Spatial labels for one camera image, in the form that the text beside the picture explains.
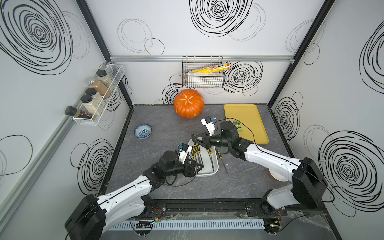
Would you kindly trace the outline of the white storage box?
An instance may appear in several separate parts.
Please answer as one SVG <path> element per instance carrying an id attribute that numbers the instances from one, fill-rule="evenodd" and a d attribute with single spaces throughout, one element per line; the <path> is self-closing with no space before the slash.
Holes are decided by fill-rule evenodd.
<path id="1" fill-rule="evenodd" d="M 195 146 L 195 144 L 193 143 L 192 140 L 189 140 L 188 145 L 192 146 L 192 147 Z M 202 158 L 202 161 L 203 161 L 202 164 L 204 165 L 204 168 L 201 171 L 198 172 L 197 177 L 202 178 L 202 177 L 213 176 L 219 170 L 219 161 L 218 161 L 218 156 L 217 156 L 217 153 L 216 153 L 216 148 L 215 147 L 211 147 L 211 149 L 212 149 L 212 157 L 213 157 L 213 162 L 214 162 L 214 167 L 215 167 L 215 171 L 214 172 L 212 171 L 211 162 L 210 162 L 210 158 L 209 158 L 207 149 L 203 148 L 200 145 L 199 145 L 199 148 L 200 148 L 200 151 L 201 151 L 201 158 Z"/>

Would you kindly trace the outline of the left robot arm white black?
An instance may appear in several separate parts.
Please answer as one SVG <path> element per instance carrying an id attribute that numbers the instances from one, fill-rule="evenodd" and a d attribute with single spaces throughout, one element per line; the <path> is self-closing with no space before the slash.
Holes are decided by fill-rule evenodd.
<path id="1" fill-rule="evenodd" d="M 163 185 L 167 177 L 183 175 L 194 178 L 203 168 L 184 153 L 179 160 L 176 152 L 166 151 L 137 179 L 109 194 L 85 196 L 65 222 L 66 239 L 98 240 L 106 231 L 149 209 L 149 194 Z"/>

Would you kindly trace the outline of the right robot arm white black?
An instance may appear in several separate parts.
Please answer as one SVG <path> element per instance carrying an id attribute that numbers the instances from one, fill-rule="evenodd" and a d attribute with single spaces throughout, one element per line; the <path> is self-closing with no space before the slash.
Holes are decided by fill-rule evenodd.
<path id="1" fill-rule="evenodd" d="M 202 124 L 206 126 L 207 131 L 192 135 L 195 144 L 205 149 L 226 147 L 233 157 L 261 165 L 291 182 L 290 185 L 265 193 L 263 198 L 272 208 L 280 209 L 298 204 L 309 209 L 319 206 L 328 184 L 314 160 L 290 158 L 264 149 L 250 140 L 241 138 L 231 121 L 220 124 L 219 134 L 215 134 L 214 122 L 206 123 L 206 120 L 202 119 Z"/>

